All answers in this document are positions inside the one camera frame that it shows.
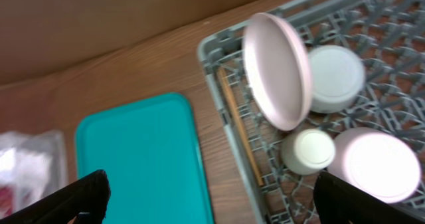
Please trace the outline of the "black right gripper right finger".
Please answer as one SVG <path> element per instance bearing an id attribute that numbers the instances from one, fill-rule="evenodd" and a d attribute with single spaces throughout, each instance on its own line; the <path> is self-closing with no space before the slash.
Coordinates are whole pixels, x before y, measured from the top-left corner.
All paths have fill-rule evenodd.
<path id="1" fill-rule="evenodd" d="M 321 224 L 424 224 L 424 214 L 411 207 L 393 206 L 322 171 L 313 189 Z"/>

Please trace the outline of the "large white plate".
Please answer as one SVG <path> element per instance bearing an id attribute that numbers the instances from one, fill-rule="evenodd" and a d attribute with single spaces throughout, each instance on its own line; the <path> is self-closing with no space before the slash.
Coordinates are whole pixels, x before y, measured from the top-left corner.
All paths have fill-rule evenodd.
<path id="1" fill-rule="evenodd" d="M 264 117 L 279 130 L 295 129 L 311 108 L 313 77 L 301 37 L 285 19 L 257 13 L 242 39 L 248 85 Z"/>

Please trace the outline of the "grey-green small bowl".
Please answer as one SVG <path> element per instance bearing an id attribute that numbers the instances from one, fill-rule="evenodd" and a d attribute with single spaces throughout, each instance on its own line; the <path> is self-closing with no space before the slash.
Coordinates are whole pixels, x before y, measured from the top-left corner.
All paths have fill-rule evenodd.
<path id="1" fill-rule="evenodd" d="M 365 85 L 365 68 L 353 51 L 324 45 L 308 54 L 313 75 L 311 111 L 330 114 L 350 107 Z"/>

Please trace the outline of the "pink small bowl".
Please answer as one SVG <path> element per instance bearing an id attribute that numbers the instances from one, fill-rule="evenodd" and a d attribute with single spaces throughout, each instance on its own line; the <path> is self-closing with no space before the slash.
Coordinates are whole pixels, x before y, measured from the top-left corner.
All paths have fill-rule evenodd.
<path id="1" fill-rule="evenodd" d="M 336 154 L 327 167 L 332 175 L 385 203 L 410 197 L 422 170 L 403 141 L 372 128 L 351 128 L 335 138 Z"/>

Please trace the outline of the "wooden chopstick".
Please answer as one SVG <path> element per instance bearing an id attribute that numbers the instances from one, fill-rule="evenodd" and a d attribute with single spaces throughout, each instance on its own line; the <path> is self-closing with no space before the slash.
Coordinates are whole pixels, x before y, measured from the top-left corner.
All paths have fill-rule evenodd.
<path id="1" fill-rule="evenodd" d="M 252 153 L 252 150 L 250 148 L 250 144 L 249 144 L 249 141 L 248 141 L 248 135 L 247 135 L 246 130 L 245 130 L 244 122 L 242 121 L 242 119 L 239 115 L 236 99 L 235 99 L 233 91 L 230 87 L 230 83 L 228 82 L 228 79 L 226 77 L 225 69 L 224 68 L 218 68 L 217 76 L 218 76 L 218 80 L 220 82 L 220 85 L 222 86 L 222 91 L 224 93 L 226 101 L 228 103 L 230 113 L 231 113 L 233 120 L 234 120 L 234 123 L 236 125 L 236 129 L 238 130 L 238 133 L 240 135 L 240 139 L 242 141 L 242 145 L 243 145 L 245 152 L 246 152 L 246 155 L 248 157 L 248 161 L 250 162 L 252 171 L 254 172 L 257 184 L 259 186 L 263 186 L 264 181 L 262 179 L 260 169 L 256 164 L 254 154 Z"/>

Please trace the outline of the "red snack wrapper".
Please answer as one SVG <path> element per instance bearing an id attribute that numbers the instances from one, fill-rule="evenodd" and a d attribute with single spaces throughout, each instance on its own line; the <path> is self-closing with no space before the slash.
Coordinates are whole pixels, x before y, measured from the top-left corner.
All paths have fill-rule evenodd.
<path id="1" fill-rule="evenodd" d="M 7 217 L 13 213 L 13 188 L 1 186 L 0 189 L 0 218 Z"/>

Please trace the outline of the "white plastic cup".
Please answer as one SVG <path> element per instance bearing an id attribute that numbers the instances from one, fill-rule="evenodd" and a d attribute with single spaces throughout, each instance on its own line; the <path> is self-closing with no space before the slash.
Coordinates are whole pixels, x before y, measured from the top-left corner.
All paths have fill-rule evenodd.
<path id="1" fill-rule="evenodd" d="M 326 168 L 334 160 L 335 152 L 332 137 L 318 129 L 290 134 L 281 147 L 284 165 L 299 175 L 311 175 Z"/>

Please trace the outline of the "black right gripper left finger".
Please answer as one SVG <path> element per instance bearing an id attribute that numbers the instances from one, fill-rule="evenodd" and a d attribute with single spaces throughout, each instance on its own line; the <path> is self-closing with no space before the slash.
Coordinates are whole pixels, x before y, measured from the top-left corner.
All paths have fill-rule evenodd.
<path id="1" fill-rule="evenodd" d="M 111 190 L 99 169 L 1 220 L 1 224 L 102 224 Z"/>

